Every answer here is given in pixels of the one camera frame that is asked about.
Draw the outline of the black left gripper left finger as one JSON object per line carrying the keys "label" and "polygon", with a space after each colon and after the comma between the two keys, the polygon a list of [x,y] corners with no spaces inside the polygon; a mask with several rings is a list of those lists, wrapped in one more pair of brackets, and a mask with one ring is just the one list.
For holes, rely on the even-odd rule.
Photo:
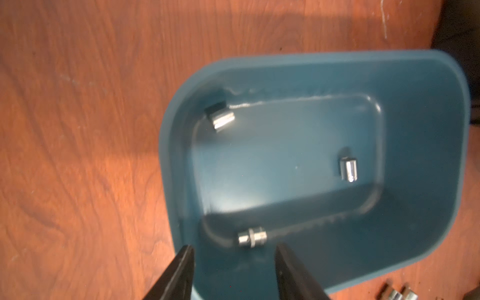
{"label": "black left gripper left finger", "polygon": [[147,292],[144,300],[190,300],[195,273],[195,249],[183,246]]}

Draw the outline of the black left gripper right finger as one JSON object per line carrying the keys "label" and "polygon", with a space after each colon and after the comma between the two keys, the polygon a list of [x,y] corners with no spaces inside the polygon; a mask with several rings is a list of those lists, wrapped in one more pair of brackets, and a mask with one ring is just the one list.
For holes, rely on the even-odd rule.
{"label": "black left gripper right finger", "polygon": [[330,300],[287,244],[276,246],[274,262],[280,300]]}

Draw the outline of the tiny chrome socket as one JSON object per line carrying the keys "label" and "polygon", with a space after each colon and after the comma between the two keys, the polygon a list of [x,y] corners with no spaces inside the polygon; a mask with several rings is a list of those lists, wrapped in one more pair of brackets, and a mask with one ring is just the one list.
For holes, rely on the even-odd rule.
{"label": "tiny chrome socket", "polygon": [[255,248],[266,244],[268,235],[263,227],[249,228],[237,235],[237,244],[241,248]]}

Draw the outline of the chrome socket below box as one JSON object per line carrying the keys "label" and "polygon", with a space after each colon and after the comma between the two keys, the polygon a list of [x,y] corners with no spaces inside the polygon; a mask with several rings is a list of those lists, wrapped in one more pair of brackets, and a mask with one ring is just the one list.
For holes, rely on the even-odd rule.
{"label": "chrome socket below box", "polygon": [[379,300],[418,300],[418,295],[409,285],[405,285],[401,291],[396,290],[390,284],[386,284],[378,296]]}

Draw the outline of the teal plastic storage box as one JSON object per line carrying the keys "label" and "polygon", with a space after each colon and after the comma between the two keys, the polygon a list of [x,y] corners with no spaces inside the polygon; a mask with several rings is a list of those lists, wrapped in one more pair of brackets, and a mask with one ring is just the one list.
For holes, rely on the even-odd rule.
{"label": "teal plastic storage box", "polygon": [[[216,132],[205,109],[236,119]],[[285,243],[327,293],[432,253],[455,222],[470,92],[442,51],[225,59],[173,96],[159,160],[175,250],[191,245],[195,300],[276,300]],[[344,181],[340,159],[357,159]],[[239,247],[262,227],[266,244]]]}

